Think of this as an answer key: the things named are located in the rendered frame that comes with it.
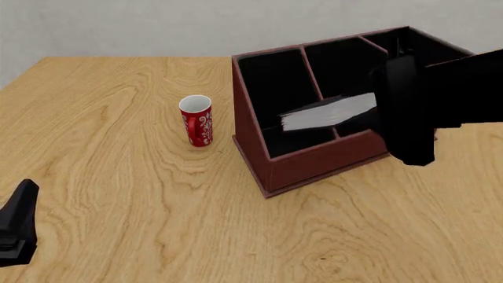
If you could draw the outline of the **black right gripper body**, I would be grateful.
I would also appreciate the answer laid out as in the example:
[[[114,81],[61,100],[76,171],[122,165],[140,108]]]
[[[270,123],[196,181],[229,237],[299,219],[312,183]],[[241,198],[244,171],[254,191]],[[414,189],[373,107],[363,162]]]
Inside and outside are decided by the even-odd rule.
[[[414,56],[386,60],[371,73],[387,151],[403,164],[424,167],[435,160],[435,131],[418,87]]]

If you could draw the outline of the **red-brown desk caddy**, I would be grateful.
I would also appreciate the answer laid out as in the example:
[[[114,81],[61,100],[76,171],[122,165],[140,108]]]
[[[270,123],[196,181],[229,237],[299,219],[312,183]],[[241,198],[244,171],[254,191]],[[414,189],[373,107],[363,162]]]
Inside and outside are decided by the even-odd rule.
[[[471,55],[406,26],[233,56],[233,140],[263,195],[386,157],[378,131],[285,132],[279,115],[326,98],[367,94],[369,73],[382,61],[408,53],[422,65]]]

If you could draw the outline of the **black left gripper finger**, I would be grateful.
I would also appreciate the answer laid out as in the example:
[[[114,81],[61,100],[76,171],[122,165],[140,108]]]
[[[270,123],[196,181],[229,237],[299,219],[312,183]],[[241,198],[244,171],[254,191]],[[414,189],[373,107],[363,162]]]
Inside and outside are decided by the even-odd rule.
[[[35,208],[39,186],[24,179],[0,209],[0,235],[2,237],[35,237]]]

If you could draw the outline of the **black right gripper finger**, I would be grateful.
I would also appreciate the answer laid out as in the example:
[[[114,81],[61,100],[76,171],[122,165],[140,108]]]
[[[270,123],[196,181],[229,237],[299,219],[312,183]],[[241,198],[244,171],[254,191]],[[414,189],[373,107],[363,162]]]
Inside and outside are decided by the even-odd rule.
[[[351,117],[338,124],[336,131],[380,131],[380,117],[377,108],[371,108],[367,112]]]

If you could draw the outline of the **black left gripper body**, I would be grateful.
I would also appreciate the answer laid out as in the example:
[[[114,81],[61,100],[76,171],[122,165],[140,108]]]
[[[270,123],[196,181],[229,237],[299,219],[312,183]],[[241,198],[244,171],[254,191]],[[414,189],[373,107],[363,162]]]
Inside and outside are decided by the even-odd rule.
[[[20,232],[0,230],[0,267],[28,265],[35,254],[37,240],[35,228]]]

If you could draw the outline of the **black book with white pages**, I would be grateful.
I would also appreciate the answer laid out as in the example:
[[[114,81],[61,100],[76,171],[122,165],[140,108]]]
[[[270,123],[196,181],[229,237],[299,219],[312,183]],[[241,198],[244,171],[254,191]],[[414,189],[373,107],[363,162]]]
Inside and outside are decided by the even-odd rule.
[[[373,92],[356,96],[337,96],[280,114],[282,131],[334,127],[376,108]]]

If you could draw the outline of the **red patterned mug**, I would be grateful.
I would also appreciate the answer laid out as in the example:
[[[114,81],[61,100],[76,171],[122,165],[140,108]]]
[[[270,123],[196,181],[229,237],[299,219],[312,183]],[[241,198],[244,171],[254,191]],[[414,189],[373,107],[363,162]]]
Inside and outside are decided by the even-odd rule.
[[[184,97],[178,104],[189,143],[195,147],[210,145],[213,141],[211,99],[196,94]]]

